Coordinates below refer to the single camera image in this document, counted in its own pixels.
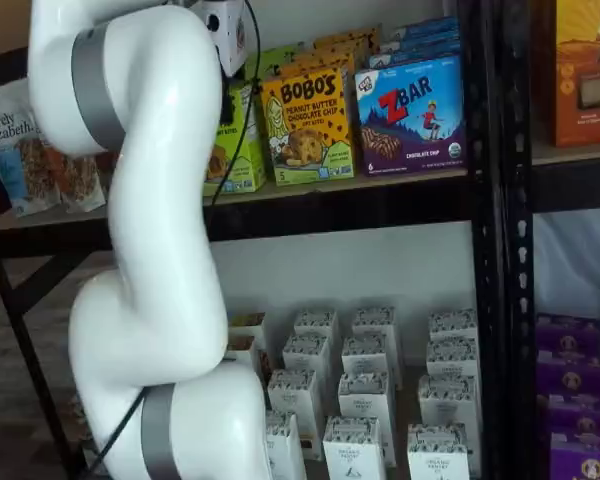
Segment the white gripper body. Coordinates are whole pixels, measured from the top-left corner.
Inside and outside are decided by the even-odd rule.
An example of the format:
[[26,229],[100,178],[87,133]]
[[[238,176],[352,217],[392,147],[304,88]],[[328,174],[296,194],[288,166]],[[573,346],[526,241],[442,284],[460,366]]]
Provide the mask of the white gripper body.
[[246,62],[246,3],[243,0],[197,1],[193,11],[211,34],[224,74],[234,76]]

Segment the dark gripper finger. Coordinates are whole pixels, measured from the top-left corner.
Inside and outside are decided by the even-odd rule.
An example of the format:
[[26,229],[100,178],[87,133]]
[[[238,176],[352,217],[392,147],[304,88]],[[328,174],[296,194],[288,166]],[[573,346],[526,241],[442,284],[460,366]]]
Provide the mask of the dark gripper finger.
[[234,87],[235,82],[232,78],[221,74],[222,80],[222,104],[220,114],[221,125],[231,125],[234,121]]

